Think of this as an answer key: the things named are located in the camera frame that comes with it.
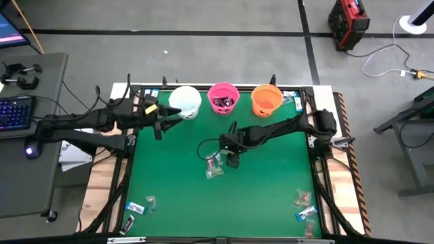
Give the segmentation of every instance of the pink bucket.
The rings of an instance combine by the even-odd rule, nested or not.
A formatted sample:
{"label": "pink bucket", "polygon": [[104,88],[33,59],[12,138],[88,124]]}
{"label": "pink bucket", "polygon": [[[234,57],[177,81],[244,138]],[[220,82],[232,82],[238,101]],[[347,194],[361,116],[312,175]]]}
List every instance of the pink bucket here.
{"label": "pink bucket", "polygon": [[[239,92],[238,89],[233,86],[230,83],[227,82],[220,82],[215,85],[213,85],[210,90],[208,91],[208,100],[211,103],[212,110],[218,115],[228,115],[232,112],[232,110],[235,108],[235,105],[238,102],[239,99]],[[212,101],[213,99],[217,98],[223,98],[228,97],[228,99],[233,99],[234,103],[232,106],[229,107],[220,107],[215,105]]]}

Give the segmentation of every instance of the white stand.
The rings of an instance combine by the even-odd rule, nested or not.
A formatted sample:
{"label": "white stand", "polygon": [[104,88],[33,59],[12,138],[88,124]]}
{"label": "white stand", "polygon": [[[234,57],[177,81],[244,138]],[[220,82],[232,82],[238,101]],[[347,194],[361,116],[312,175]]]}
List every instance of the white stand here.
{"label": "white stand", "polygon": [[402,16],[399,19],[399,25],[402,27],[402,29],[404,29],[408,33],[415,34],[415,35],[420,35],[420,34],[424,33],[425,31],[427,31],[427,24],[426,23],[424,23],[423,25],[420,25],[420,26],[413,25],[410,22],[410,17],[411,16]]}

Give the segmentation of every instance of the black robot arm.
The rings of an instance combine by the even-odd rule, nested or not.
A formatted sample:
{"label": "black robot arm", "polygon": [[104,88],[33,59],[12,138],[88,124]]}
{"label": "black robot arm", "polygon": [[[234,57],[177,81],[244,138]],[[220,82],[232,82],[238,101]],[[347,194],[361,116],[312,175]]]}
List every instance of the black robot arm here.
{"label": "black robot arm", "polygon": [[271,138],[298,131],[316,137],[321,145],[328,145],[336,134],[336,121],[333,114],[326,110],[316,110],[311,115],[317,123],[317,128],[309,123],[308,115],[305,113],[264,127],[254,125],[237,129],[237,122],[234,122],[229,133],[222,134],[219,138],[220,150],[228,151],[227,165],[238,168],[241,153],[257,148]]}
{"label": "black robot arm", "polygon": [[42,153],[43,144],[66,140],[86,153],[93,154],[96,147],[102,146],[109,150],[124,152],[131,138],[125,135],[103,136],[89,134],[75,129],[92,128],[96,131],[108,132],[118,129],[154,128],[155,139],[161,140],[161,132],[166,132],[182,121],[180,118],[168,119],[178,114],[180,109],[159,104],[154,97],[148,95],[143,100],[143,106],[133,103],[132,99],[120,98],[101,109],[82,115],[47,115],[37,122],[35,135],[27,138],[24,151],[28,159],[36,159]]}

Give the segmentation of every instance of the white bucket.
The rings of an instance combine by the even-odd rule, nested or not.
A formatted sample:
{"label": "white bucket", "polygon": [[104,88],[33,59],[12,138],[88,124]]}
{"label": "white bucket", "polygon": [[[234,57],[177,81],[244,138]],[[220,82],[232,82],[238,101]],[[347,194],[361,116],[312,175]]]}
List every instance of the white bucket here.
{"label": "white bucket", "polygon": [[176,88],[169,97],[169,105],[173,108],[179,108],[183,119],[193,119],[199,112],[201,106],[201,94],[191,86],[182,86]]}

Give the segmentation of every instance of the orange bucket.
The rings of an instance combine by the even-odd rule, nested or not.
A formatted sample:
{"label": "orange bucket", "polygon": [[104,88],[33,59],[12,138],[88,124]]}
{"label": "orange bucket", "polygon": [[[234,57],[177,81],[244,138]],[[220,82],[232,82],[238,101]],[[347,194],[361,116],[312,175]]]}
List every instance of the orange bucket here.
{"label": "orange bucket", "polygon": [[275,85],[266,84],[256,87],[252,92],[251,99],[253,102],[253,113],[265,118],[280,107],[283,94]]}

